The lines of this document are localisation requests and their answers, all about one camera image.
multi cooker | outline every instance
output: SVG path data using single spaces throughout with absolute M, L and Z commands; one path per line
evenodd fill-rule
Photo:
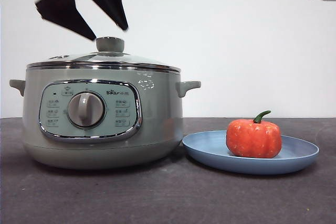
M 119 38 L 98 52 L 27 66 L 10 86 L 24 97 L 23 144 L 35 160 L 72 169 L 137 165 L 164 157 L 183 138 L 182 97 L 199 81 L 123 52 Z

dark table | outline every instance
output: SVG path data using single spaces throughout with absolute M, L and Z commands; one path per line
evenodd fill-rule
M 232 119 L 185 119 L 185 134 Z M 123 169 L 66 170 L 30 159 L 20 118 L 1 120 L 2 223 L 336 223 L 336 119 L 268 119 L 320 147 L 296 173 L 256 176 L 204 166 L 182 145 Z

green stem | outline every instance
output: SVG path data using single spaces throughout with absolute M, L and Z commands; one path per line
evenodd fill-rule
M 264 115 L 267 115 L 271 113 L 270 110 L 267 110 L 267 111 L 264 111 L 264 112 L 261 112 L 259 115 L 256 116 L 256 118 L 253 119 L 253 122 L 254 123 L 261 123 L 261 119 L 263 118 Z

orange pumpkin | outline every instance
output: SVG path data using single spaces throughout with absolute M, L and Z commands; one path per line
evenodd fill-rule
M 226 146 L 236 156 L 272 158 L 281 150 L 280 128 L 261 118 L 269 114 L 265 111 L 254 120 L 238 119 L 232 121 L 226 132 Z

white backdrop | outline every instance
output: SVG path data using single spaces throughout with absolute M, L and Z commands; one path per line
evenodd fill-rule
M 40 18 L 36 0 L 1 0 L 1 117 L 22 115 L 8 86 L 28 63 L 95 50 Z M 123 0 L 124 33 L 91 0 L 77 7 L 97 37 L 182 69 L 202 88 L 183 98 L 185 117 L 336 115 L 336 2 L 321 0 Z

